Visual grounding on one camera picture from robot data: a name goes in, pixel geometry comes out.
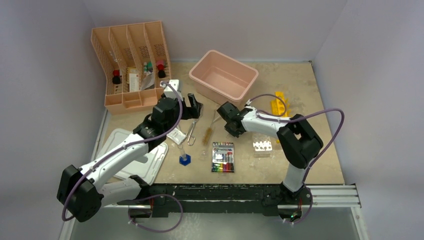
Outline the metal crucible tongs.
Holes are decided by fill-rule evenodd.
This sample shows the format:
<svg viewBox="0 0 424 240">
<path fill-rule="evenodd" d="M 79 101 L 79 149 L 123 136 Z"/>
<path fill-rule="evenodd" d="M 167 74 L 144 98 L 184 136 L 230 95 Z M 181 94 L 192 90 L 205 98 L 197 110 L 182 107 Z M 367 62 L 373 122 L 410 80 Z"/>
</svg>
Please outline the metal crucible tongs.
<svg viewBox="0 0 424 240">
<path fill-rule="evenodd" d="M 188 132 L 187 132 L 187 145 L 193 146 L 196 142 L 196 137 L 194 136 L 194 131 L 197 125 L 198 119 L 194 119 L 192 124 L 190 125 Z"/>
</svg>

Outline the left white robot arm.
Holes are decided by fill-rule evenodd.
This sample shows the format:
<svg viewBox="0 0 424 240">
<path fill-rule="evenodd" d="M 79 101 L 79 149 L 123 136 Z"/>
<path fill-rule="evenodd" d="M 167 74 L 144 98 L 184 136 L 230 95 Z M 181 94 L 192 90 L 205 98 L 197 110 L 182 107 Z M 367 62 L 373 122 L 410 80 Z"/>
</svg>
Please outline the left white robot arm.
<svg viewBox="0 0 424 240">
<path fill-rule="evenodd" d="M 133 129 L 132 133 L 118 146 L 105 155 L 79 168 L 66 167 L 61 174 L 57 200 L 63 205 L 61 218 L 73 218 L 85 222 L 92 218 L 101 207 L 117 201 L 132 200 L 138 205 L 149 199 L 149 185 L 140 176 L 131 175 L 121 186 L 114 187 L 108 180 L 131 162 L 143 157 L 167 138 L 181 120 L 198 119 L 204 105 L 195 95 L 187 95 L 190 106 L 183 97 L 167 97 L 162 94 L 152 112 Z"/>
</svg>

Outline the wire test tube brush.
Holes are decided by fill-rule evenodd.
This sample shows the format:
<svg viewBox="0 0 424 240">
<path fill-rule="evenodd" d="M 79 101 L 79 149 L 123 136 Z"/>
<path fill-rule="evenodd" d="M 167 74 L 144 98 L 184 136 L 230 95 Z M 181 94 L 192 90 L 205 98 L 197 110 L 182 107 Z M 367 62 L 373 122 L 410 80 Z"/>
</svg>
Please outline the wire test tube brush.
<svg viewBox="0 0 424 240">
<path fill-rule="evenodd" d="M 203 146 L 207 146 L 207 144 L 209 143 L 211 135 L 213 133 L 213 126 L 216 121 L 217 121 L 217 111 L 215 110 L 213 113 L 212 121 L 209 127 L 206 129 L 205 134 L 203 136 L 203 139 L 202 139 Z"/>
</svg>

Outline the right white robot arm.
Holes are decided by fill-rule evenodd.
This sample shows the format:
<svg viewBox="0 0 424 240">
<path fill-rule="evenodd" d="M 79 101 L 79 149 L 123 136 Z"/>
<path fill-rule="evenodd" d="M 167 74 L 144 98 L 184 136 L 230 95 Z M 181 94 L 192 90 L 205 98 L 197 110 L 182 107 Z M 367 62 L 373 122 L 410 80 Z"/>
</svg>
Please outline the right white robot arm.
<svg viewBox="0 0 424 240">
<path fill-rule="evenodd" d="M 324 147 L 322 139 L 306 118 L 301 114 L 292 118 L 267 115 L 250 105 L 238 109 L 228 101 L 216 112 L 225 121 L 224 129 L 233 137 L 253 132 L 279 140 L 289 162 L 280 196 L 288 204 L 298 200 L 308 169 Z"/>
</svg>

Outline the pink plastic bin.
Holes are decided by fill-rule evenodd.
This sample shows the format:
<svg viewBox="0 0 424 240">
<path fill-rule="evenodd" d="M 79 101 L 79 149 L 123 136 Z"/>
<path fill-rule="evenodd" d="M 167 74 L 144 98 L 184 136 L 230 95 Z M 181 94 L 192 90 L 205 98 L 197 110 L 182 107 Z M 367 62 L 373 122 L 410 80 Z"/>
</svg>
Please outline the pink plastic bin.
<svg viewBox="0 0 424 240">
<path fill-rule="evenodd" d="M 189 71 L 199 94 L 220 105 L 230 102 L 237 107 L 245 104 L 258 76 L 255 68 L 216 50 L 209 50 Z"/>
</svg>

